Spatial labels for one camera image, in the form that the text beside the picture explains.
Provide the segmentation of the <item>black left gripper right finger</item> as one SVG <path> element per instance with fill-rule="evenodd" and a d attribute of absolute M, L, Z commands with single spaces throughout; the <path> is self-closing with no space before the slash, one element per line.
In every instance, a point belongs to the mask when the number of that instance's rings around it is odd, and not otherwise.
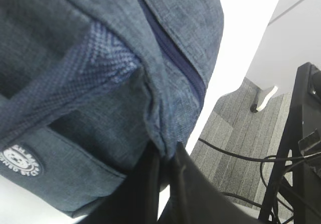
<path fill-rule="evenodd" d="M 160 223 L 259 223 L 215 189 L 180 142 L 167 164 L 165 180 L 170 197 Z"/>

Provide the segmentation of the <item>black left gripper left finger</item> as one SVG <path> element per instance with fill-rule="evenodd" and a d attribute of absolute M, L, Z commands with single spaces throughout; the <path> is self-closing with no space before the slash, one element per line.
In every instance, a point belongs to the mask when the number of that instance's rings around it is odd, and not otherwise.
<path fill-rule="evenodd" d="M 149 143 L 122 184 L 79 222 L 157 223 L 159 170 L 158 150 L 153 143 Z"/>

